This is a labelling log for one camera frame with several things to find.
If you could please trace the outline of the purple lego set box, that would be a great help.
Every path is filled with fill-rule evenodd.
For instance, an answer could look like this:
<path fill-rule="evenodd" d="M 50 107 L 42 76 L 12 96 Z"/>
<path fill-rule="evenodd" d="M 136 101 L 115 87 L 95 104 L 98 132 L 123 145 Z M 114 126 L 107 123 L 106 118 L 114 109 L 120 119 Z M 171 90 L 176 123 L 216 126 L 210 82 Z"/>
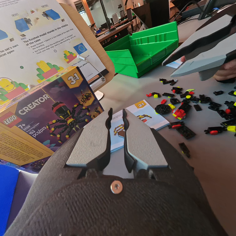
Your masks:
<path fill-rule="evenodd" d="M 38 173 L 104 111 L 81 70 L 69 66 L 0 109 L 0 164 Z"/>

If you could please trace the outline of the person's right hand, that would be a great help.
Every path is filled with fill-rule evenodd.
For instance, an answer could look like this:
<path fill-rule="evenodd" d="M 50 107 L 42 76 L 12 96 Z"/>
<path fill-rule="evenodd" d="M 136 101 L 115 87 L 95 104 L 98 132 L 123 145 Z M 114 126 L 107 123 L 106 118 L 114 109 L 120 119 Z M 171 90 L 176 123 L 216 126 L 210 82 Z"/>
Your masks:
<path fill-rule="evenodd" d="M 223 64 L 212 78 L 223 84 L 234 83 L 236 80 L 236 59 Z"/>

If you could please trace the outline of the printed instruction sheet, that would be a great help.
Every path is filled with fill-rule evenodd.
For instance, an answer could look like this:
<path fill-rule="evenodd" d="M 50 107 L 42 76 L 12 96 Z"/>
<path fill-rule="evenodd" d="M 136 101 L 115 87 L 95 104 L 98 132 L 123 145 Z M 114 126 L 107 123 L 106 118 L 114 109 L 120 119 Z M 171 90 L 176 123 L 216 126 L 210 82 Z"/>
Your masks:
<path fill-rule="evenodd" d="M 78 66 L 93 91 L 108 70 L 56 0 L 0 1 L 0 106 Z"/>

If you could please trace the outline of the blue plastic bin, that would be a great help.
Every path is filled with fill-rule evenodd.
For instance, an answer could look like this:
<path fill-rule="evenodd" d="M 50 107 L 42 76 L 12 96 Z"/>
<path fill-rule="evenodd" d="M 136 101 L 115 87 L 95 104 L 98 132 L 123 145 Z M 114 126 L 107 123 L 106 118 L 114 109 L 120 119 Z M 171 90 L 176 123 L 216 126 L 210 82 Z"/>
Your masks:
<path fill-rule="evenodd" d="M 0 165 L 0 235 L 3 236 L 11 210 L 19 171 L 9 166 Z"/>

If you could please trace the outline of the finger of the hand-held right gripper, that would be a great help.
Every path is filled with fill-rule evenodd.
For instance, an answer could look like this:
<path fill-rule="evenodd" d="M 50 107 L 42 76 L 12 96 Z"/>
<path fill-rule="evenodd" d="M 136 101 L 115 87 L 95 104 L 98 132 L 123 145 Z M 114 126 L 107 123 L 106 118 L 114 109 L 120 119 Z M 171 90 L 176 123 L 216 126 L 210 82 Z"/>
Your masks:
<path fill-rule="evenodd" d="M 220 67 L 236 58 L 236 51 L 223 53 L 217 52 L 215 55 L 211 50 L 199 54 L 193 59 L 185 60 L 181 65 L 181 76 L 192 73 L 199 73 L 202 81 L 212 78 L 212 76 L 220 69 Z"/>
<path fill-rule="evenodd" d="M 236 50 L 236 15 L 225 14 L 210 24 L 204 26 L 189 37 L 162 63 L 163 66 L 185 56 L 193 59 L 201 53 L 211 50 L 228 53 Z"/>

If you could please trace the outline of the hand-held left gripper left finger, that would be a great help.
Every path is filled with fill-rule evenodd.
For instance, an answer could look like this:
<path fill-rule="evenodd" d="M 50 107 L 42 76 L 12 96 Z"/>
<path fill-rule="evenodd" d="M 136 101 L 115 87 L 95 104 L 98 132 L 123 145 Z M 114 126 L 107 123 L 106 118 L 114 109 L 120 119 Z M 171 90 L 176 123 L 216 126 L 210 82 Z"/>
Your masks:
<path fill-rule="evenodd" d="M 67 166 L 103 171 L 111 158 L 111 120 L 113 109 L 102 112 L 87 124 L 76 141 Z"/>

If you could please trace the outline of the open spider instruction booklet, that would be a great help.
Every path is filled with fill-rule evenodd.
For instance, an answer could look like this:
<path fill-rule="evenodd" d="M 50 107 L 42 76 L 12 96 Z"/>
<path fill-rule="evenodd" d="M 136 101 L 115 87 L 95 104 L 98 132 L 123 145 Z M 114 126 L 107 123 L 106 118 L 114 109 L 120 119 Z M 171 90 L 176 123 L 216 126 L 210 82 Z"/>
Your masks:
<path fill-rule="evenodd" d="M 150 128 L 154 128 L 155 130 L 159 130 L 170 124 L 163 116 L 156 113 L 145 100 L 127 107 L 127 110 L 129 110 Z M 110 136 L 111 152 L 114 152 L 124 146 L 125 129 L 122 110 L 112 116 Z"/>

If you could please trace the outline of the pile of lego pieces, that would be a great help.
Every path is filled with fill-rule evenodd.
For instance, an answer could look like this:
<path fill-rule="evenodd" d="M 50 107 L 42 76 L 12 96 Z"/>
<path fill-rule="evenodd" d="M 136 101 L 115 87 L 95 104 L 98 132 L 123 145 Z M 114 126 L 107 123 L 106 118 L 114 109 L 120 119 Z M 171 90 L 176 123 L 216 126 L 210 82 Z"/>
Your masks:
<path fill-rule="evenodd" d="M 163 93 L 162 96 L 170 98 L 170 104 L 166 104 L 166 99 L 163 99 L 159 105 L 155 107 L 155 112 L 159 115 L 165 115 L 172 112 L 176 122 L 171 122 L 168 125 L 169 129 L 176 129 L 181 136 L 185 139 L 193 138 L 196 134 L 188 128 L 182 121 L 186 118 L 187 113 L 191 109 L 190 102 L 193 102 L 194 109 L 196 111 L 202 111 L 200 104 L 208 104 L 208 109 L 217 112 L 220 117 L 226 121 L 222 122 L 220 126 L 208 127 L 204 130 L 205 134 L 218 135 L 225 131 L 234 132 L 236 136 L 236 102 L 235 101 L 225 101 L 224 105 L 227 106 L 225 110 L 221 110 L 221 104 L 212 101 L 210 97 L 199 95 L 198 97 L 194 95 L 194 89 L 188 89 L 183 92 L 183 88 L 174 87 L 177 83 L 177 79 L 167 81 L 166 79 L 159 79 L 162 84 L 170 84 L 172 86 L 172 93 Z"/>

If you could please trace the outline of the closed instruction booklet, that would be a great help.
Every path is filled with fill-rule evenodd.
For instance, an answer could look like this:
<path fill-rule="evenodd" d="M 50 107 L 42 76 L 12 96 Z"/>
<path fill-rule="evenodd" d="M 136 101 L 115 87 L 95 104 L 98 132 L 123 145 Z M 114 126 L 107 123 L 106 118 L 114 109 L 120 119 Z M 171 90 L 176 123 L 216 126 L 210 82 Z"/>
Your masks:
<path fill-rule="evenodd" d="M 171 67 L 171 68 L 174 68 L 174 69 L 177 69 L 183 62 L 181 61 L 181 59 L 178 59 L 178 60 L 175 60 L 169 64 L 167 64 L 166 66 L 167 67 Z"/>

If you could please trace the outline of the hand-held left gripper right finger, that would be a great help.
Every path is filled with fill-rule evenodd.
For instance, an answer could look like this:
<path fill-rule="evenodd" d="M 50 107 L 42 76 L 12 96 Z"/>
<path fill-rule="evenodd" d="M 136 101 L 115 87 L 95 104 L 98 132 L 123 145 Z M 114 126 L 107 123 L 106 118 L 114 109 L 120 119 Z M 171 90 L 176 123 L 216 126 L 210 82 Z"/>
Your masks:
<path fill-rule="evenodd" d="M 129 110 L 123 109 L 124 161 L 129 173 L 139 170 L 166 168 L 168 163 L 153 131 Z"/>

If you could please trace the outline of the green plastic bin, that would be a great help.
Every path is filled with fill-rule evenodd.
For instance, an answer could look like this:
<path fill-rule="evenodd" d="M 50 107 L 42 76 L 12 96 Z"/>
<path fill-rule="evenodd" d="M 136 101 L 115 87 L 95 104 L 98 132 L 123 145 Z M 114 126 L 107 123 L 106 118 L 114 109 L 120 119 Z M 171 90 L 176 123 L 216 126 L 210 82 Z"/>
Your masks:
<path fill-rule="evenodd" d="M 174 21 L 127 35 L 104 50 L 116 73 L 140 78 L 161 64 L 178 44 L 178 27 Z"/>

